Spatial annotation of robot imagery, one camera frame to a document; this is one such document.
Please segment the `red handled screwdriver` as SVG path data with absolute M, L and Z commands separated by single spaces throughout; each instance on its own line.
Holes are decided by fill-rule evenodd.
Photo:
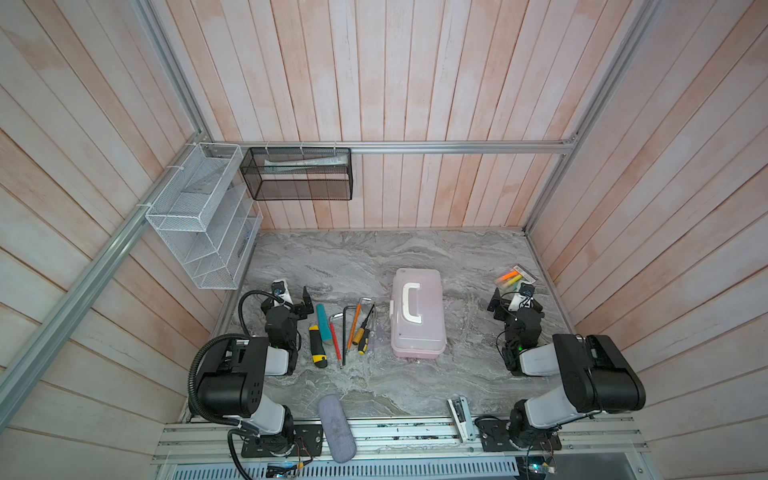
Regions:
M 329 330 L 331 333 L 331 339 L 332 339 L 334 350 L 335 350 L 336 359 L 338 361 L 339 367 L 342 368 L 342 353 L 338 343 L 335 326 L 331 320 L 328 320 L 328 324 L 329 324 Z

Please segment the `orange handled screwdriver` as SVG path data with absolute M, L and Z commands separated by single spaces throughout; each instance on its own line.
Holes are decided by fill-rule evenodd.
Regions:
M 362 297 L 359 298 L 358 301 L 357 301 L 357 304 L 355 306 L 353 321 L 352 321 L 352 325 L 351 325 L 351 329 L 350 329 L 350 334 L 349 334 L 348 341 L 347 341 L 347 347 L 346 347 L 347 351 L 352 346 L 352 341 L 353 341 L 355 332 L 357 330 L 357 322 L 358 322 L 358 318 L 359 318 L 359 315 L 360 315 L 360 311 L 362 309 L 363 300 L 364 299 Z

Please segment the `teal handled tool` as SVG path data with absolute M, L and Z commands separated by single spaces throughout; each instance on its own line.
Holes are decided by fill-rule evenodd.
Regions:
M 328 342 L 332 339 L 332 336 L 325 307 L 322 304 L 317 304 L 315 310 L 321 339 L 323 342 Z

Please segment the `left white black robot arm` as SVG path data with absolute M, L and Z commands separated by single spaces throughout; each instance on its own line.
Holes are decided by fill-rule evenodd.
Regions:
M 263 336 L 255 336 L 245 321 L 244 304 L 252 297 L 262 299 Z M 293 416 L 267 396 L 265 379 L 294 372 L 302 347 L 298 323 L 313 312 L 309 292 L 303 290 L 296 302 L 284 281 L 273 282 L 268 291 L 243 293 L 237 304 L 242 331 L 209 340 L 193 358 L 187 379 L 190 412 L 228 426 L 229 444 L 238 436 L 245 448 L 273 456 L 294 454 Z

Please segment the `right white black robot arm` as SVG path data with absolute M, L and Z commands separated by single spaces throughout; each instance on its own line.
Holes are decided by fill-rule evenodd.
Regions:
M 502 293 L 496 289 L 487 310 L 504 323 L 495 345 L 506 369 L 516 377 L 559 377 L 561 385 L 515 403 L 507 426 L 514 447 L 548 445 L 564 425 L 600 413 L 641 410 L 646 403 L 639 376 L 607 335 L 554 334 L 539 343 L 543 307 L 535 288 Z

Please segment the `pink plastic tool box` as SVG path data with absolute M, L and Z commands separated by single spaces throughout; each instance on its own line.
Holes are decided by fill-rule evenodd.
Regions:
M 439 271 L 398 269 L 389 313 L 391 347 L 396 357 L 432 360 L 444 352 L 447 336 Z

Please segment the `black yellow stubby screwdriver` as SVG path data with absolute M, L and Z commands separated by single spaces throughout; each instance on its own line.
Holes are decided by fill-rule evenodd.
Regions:
M 310 340 L 310 353 L 315 367 L 324 369 L 328 366 L 327 355 L 324 349 L 320 329 L 317 325 L 312 325 L 308 329 Z

